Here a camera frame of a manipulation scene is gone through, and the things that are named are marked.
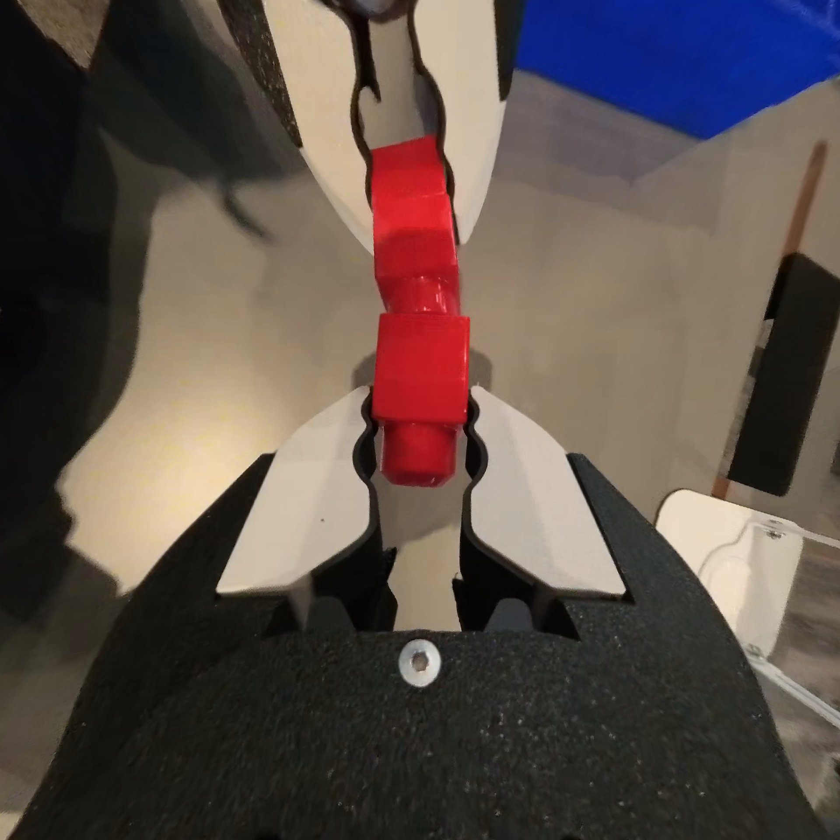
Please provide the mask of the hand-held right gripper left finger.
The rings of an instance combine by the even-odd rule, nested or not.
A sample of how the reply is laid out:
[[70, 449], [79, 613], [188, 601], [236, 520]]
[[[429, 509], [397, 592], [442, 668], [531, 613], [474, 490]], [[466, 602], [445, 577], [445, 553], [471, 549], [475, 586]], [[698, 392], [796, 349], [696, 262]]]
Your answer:
[[356, 627], [384, 625], [384, 544], [372, 476], [376, 425], [362, 386], [279, 446], [216, 585], [220, 596], [339, 601]]

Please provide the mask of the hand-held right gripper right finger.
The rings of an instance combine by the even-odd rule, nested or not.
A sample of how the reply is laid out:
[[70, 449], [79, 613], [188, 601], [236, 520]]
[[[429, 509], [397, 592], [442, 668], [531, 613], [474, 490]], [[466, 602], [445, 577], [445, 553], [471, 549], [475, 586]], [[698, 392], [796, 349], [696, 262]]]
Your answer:
[[555, 592], [619, 598], [625, 583], [570, 456], [535, 421], [476, 385], [477, 466], [461, 515], [478, 550]]

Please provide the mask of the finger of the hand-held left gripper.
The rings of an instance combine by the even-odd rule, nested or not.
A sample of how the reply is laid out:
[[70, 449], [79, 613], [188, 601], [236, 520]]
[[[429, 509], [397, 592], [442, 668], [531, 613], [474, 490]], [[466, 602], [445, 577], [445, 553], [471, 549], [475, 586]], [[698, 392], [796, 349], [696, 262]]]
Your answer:
[[469, 241], [487, 198], [506, 105], [492, 1], [419, 1], [412, 32], [437, 106], [437, 145], [458, 242]]
[[360, 61], [350, 16], [317, 1], [264, 2], [300, 151], [343, 223], [370, 253], [370, 150], [359, 114]]

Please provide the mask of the red mega block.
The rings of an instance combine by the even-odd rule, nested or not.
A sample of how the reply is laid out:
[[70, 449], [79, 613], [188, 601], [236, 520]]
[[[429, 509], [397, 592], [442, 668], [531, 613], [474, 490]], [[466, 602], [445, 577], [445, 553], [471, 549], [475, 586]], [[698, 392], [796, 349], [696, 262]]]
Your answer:
[[372, 164], [374, 278], [385, 310], [460, 316], [454, 217], [436, 137], [373, 150]]
[[468, 318], [380, 316], [371, 416], [382, 432], [380, 471], [393, 485], [439, 487], [451, 479], [468, 391]]

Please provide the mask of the white clear plastic tray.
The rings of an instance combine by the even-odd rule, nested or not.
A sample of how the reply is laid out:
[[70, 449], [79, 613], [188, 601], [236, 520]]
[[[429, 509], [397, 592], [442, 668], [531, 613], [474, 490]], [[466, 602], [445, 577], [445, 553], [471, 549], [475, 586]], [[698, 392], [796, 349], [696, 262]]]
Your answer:
[[686, 489], [667, 496], [655, 526], [706, 588], [753, 669], [838, 729], [838, 709], [770, 661], [805, 548], [838, 553], [838, 540]]

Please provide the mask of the blue plastic bin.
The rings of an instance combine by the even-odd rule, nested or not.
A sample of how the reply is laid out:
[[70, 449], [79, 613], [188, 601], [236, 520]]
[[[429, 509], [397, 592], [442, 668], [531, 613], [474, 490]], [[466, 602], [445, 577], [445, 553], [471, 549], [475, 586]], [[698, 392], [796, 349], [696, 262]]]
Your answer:
[[513, 66], [709, 140], [838, 76], [838, 1], [526, 2]]

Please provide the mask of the black panel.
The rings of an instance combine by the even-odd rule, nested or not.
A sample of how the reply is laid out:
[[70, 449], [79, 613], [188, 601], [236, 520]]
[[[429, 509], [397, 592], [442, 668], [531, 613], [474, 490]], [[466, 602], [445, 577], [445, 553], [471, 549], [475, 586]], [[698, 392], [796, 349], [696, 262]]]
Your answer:
[[765, 316], [772, 321], [770, 334], [727, 478], [782, 497], [791, 487], [838, 327], [838, 278], [802, 253], [783, 257]]

